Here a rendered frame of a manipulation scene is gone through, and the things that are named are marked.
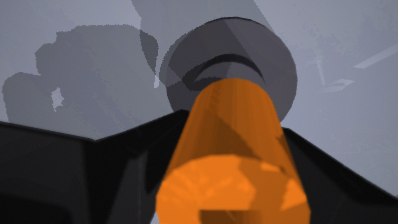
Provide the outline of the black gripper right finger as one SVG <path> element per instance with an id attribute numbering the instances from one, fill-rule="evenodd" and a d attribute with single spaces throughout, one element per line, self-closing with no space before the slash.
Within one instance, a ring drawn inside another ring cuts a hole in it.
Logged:
<path id="1" fill-rule="evenodd" d="M 398 198 L 282 127 L 306 200 L 309 224 L 398 224 Z"/>

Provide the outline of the orange knob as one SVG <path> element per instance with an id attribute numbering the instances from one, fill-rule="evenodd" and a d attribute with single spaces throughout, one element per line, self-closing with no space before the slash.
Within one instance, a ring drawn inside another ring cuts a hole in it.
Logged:
<path id="1" fill-rule="evenodd" d="M 157 194 L 160 224 L 309 224 L 272 100 L 230 78 L 197 96 Z"/>

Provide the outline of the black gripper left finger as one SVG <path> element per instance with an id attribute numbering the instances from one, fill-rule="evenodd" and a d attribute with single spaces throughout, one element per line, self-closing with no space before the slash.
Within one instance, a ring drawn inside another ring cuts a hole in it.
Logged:
<path id="1" fill-rule="evenodd" d="M 0 121 L 0 193 L 65 207 L 73 224 L 150 224 L 189 114 L 98 140 Z"/>

